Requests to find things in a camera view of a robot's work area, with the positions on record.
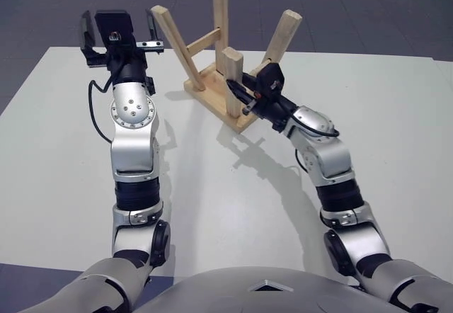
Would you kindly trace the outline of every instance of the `upside-down wooden stool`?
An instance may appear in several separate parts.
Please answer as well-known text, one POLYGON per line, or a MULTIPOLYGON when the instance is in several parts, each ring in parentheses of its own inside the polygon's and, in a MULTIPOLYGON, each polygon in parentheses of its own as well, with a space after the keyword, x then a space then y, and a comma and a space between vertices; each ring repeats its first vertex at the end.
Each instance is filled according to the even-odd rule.
MULTIPOLYGON (((242 132, 256 116, 242 113, 244 105, 230 92, 225 79, 241 82, 243 55, 228 47, 228 0, 213 2, 214 30, 189 45, 184 43, 167 8, 155 6, 151 11, 189 77, 184 82, 184 89, 234 131, 242 132), (192 57, 211 45, 215 46, 215 62, 199 72, 192 57)), ((269 62, 282 59, 301 21, 298 13, 291 10, 283 12, 262 63, 250 74, 256 76, 269 62)))

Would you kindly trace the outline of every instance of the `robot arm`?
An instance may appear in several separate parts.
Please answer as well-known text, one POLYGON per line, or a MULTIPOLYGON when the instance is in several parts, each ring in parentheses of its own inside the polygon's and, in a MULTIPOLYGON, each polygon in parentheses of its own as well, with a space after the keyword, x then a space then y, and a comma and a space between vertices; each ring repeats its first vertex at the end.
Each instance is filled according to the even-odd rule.
MULTIPOLYGON (((113 206, 112 258, 92 265, 54 297, 24 312, 131 312, 153 268, 164 264, 170 247, 170 226, 160 220, 163 203, 159 196, 159 119, 151 95, 154 84, 146 76, 145 52, 163 52, 152 18, 151 42, 135 42, 132 22, 125 11, 99 11, 96 23, 107 49, 93 50, 90 13, 81 20, 81 50, 88 66, 106 66, 113 85, 110 114, 115 124, 111 160, 116 204, 113 206)), ((110 142, 98 128, 98 133, 110 142)))
POLYGON ((243 74, 243 85, 227 81, 246 107, 273 124, 302 155, 321 201, 321 221, 329 227, 324 242, 333 267, 356 278, 371 295, 408 312, 451 312, 453 285, 405 260, 393 260, 355 180, 351 158, 332 121, 281 95, 280 66, 270 63, 257 77, 243 74))

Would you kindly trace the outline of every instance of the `gray floor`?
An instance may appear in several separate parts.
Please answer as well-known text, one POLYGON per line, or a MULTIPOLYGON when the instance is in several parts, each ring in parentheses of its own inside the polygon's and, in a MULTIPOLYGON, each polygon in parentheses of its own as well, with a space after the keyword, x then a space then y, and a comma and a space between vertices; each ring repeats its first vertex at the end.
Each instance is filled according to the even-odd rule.
MULTIPOLYGON (((141 40, 148 38, 144 9, 156 4, 171 10, 187 43, 212 29, 212 0, 0 0, 0 113, 49 46, 78 45, 76 27, 83 11, 126 9, 141 40)), ((304 17, 290 51, 453 61, 453 0, 230 0, 230 45, 265 50, 287 8, 304 17)), ((0 264, 0 312, 43 300, 75 276, 0 264)), ((148 297, 171 281, 156 281, 148 297)))

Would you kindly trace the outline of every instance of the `wooden leg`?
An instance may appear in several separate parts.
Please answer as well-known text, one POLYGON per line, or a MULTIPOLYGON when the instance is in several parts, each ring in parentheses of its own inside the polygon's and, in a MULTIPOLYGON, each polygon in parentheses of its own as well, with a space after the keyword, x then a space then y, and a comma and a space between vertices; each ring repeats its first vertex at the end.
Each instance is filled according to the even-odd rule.
POLYGON ((171 17, 170 11, 159 5, 153 7, 151 11, 157 20, 157 23, 161 26, 167 40, 170 42, 171 47, 175 50, 175 53, 183 65, 185 72, 189 76, 189 79, 192 81, 193 86, 197 90, 205 90, 205 85, 201 80, 195 64, 193 64, 192 57, 185 46, 184 40, 181 37, 173 18, 171 17))
POLYGON ((228 47, 228 0, 213 0, 214 28, 220 28, 220 39, 215 43, 216 69, 224 73, 224 55, 222 51, 228 47))
POLYGON ((270 40, 263 62, 270 59, 272 62, 278 63, 282 59, 301 21, 302 17, 300 14, 291 10, 283 12, 277 29, 270 40))
MULTIPOLYGON (((227 47, 222 52, 224 55, 224 79, 233 79, 242 83, 243 55, 232 47, 227 47)), ((226 82, 225 96, 226 113, 233 118, 238 118, 241 114, 241 102, 230 91, 226 82)))

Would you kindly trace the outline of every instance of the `table surface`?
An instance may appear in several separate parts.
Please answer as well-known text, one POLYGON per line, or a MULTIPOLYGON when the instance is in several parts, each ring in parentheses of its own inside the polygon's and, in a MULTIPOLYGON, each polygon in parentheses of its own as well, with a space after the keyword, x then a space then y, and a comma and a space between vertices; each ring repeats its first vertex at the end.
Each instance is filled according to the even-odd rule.
MULTIPOLYGON (((263 52, 244 52, 244 69, 263 52)), ((212 51, 195 57, 199 68, 212 51)), ((294 150, 257 120, 235 134, 183 91, 172 50, 148 55, 160 117, 161 197, 171 259, 155 275, 277 266, 339 278, 326 255, 320 208, 294 150)), ((394 258, 453 280, 450 196, 453 91, 420 57, 288 52, 284 94, 329 115, 394 258)), ((0 117, 0 262, 84 270, 109 257, 115 202, 109 146, 88 113, 89 69, 75 47, 52 47, 0 117)), ((113 136, 108 104, 95 112, 113 136)))

